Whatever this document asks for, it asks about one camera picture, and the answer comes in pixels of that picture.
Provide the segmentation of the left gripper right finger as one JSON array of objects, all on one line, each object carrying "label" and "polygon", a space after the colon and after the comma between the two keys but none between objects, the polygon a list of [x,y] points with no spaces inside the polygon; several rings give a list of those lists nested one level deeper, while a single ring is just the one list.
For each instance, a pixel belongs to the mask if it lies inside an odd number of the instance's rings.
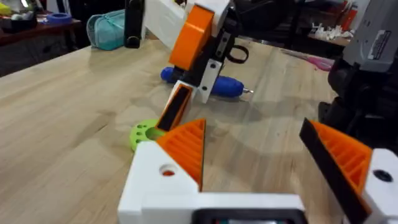
[{"label": "left gripper right finger", "polygon": [[302,142],[336,197],[343,223],[397,224],[397,155],[305,119]]}]

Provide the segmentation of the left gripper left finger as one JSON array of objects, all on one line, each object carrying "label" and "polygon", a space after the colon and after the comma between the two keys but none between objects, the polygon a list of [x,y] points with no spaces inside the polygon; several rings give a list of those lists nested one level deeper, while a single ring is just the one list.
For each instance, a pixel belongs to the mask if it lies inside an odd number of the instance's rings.
[{"label": "left gripper left finger", "polygon": [[190,223],[203,185],[205,119],[137,145],[118,205],[119,223]]}]

